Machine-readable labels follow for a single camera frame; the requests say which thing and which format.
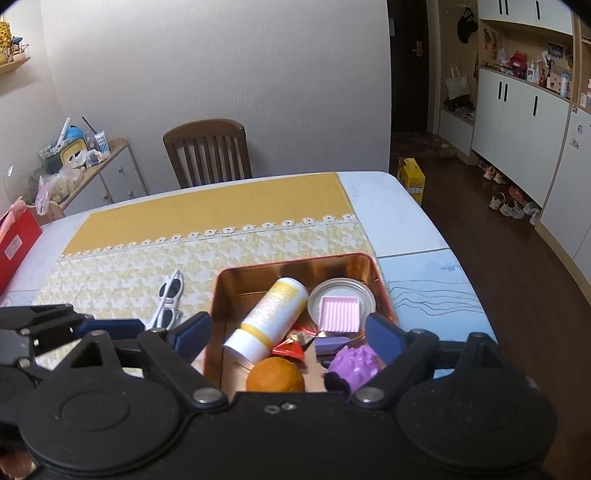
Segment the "orange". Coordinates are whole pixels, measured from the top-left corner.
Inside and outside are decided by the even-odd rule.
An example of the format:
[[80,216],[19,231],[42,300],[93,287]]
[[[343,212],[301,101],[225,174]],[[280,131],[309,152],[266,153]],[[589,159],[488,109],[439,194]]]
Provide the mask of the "orange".
[[246,378],[249,392],[303,392],[304,377],[289,360],[271,356],[258,362]]

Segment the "cream tube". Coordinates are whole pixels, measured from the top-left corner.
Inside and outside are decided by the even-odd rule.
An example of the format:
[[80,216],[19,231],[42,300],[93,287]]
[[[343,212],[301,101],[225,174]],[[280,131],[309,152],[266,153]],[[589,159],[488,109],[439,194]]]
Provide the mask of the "cream tube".
[[267,358],[296,322],[308,301],[308,292],[293,278],[280,278],[251,310],[224,348],[243,367]]

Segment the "copper-colored tray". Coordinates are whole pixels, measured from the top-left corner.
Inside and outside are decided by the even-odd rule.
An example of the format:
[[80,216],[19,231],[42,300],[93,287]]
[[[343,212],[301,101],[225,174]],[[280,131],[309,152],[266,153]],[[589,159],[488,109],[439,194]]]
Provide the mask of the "copper-colored tray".
[[[347,277],[363,282],[374,294],[376,311],[395,323],[386,288],[380,280],[373,259],[366,254],[334,255],[228,268],[219,274],[213,295],[213,335],[207,346],[204,374],[229,396],[245,389],[248,370],[224,353],[224,340],[281,277],[295,278],[304,284],[308,293],[330,278]],[[300,315],[298,324],[311,325],[307,309]],[[316,362],[313,346],[314,343],[306,350],[306,371],[303,372],[306,391],[324,391],[322,374],[325,370]]]

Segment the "pink soap dish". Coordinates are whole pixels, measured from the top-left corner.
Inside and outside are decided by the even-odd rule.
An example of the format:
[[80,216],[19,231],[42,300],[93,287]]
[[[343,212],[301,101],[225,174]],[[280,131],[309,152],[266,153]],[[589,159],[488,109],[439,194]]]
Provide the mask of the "pink soap dish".
[[358,297],[322,296],[318,328],[324,332],[358,332],[361,328]]

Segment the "yellow box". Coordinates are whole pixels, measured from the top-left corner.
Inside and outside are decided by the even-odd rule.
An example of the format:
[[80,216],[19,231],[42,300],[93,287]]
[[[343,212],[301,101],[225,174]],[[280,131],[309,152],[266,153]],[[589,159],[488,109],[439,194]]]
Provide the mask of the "yellow box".
[[419,205],[423,201],[425,175],[414,158],[398,159],[398,181]]

